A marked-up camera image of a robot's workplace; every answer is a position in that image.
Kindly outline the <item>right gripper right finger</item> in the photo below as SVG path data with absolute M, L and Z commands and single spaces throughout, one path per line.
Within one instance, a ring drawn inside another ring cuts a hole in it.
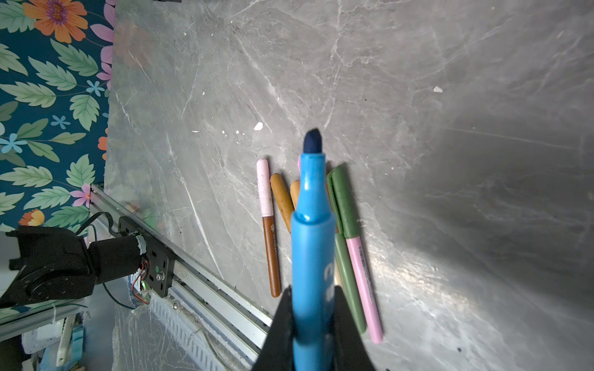
M 336 286 L 334 292 L 334 360 L 331 369 L 335 371 L 375 371 L 357 330 L 343 289 Z

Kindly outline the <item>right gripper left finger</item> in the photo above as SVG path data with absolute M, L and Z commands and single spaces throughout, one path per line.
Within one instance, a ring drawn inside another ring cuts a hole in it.
M 252 371 L 293 371 L 295 336 L 292 287 L 284 290 L 281 301 Z

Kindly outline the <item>blue highlighter pen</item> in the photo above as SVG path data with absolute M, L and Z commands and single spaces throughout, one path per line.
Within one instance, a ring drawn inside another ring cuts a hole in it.
M 316 128 L 306 133 L 300 193 L 292 214 L 292 311 L 296 370 L 329 370 L 333 357 L 334 227 L 326 191 L 326 156 Z

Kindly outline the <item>dark green pen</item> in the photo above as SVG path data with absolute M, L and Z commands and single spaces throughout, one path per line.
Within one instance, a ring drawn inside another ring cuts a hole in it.
M 367 330 L 367 322 L 364 315 L 363 307 L 360 300 L 360 295 L 357 287 L 357 282 L 354 276 L 354 269 L 351 263 L 351 257 L 346 243 L 346 238 L 343 235 L 343 224 L 340 219 L 340 213 L 337 205 L 337 200 L 334 192 L 334 185 L 332 181 L 331 170 L 326 176 L 326 185 L 329 193 L 329 202 L 334 212 L 336 219 L 336 233 L 335 233 L 335 261 L 337 263 L 337 271 L 341 277 L 343 293 L 346 297 L 347 304 L 354 318 L 355 325 L 360 334 Z

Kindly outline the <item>pink pen green cap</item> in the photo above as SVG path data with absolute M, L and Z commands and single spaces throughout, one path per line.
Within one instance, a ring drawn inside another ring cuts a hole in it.
M 379 344 L 384 339 L 384 332 L 371 283 L 371 275 L 357 221 L 357 207 L 351 192 L 351 182 L 346 165 L 338 165 L 329 173 L 328 177 L 331 181 L 329 187 L 331 195 L 334 197 L 333 207 L 340 224 L 339 230 L 346 239 L 369 336 L 373 343 Z

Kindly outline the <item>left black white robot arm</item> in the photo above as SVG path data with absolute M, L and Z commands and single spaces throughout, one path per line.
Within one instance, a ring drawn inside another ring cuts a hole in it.
M 1 233 L 1 308 L 76 300 L 142 267 L 146 244 L 128 235 L 86 244 L 58 227 L 21 226 Z

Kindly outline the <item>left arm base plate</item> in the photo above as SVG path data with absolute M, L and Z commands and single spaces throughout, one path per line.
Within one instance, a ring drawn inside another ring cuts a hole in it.
M 120 218 L 119 229 L 122 232 L 136 233 L 143 237 L 146 245 L 145 261 L 148 263 L 148 275 L 145 282 L 159 297 L 165 298 L 173 282 L 175 253 L 130 216 Z

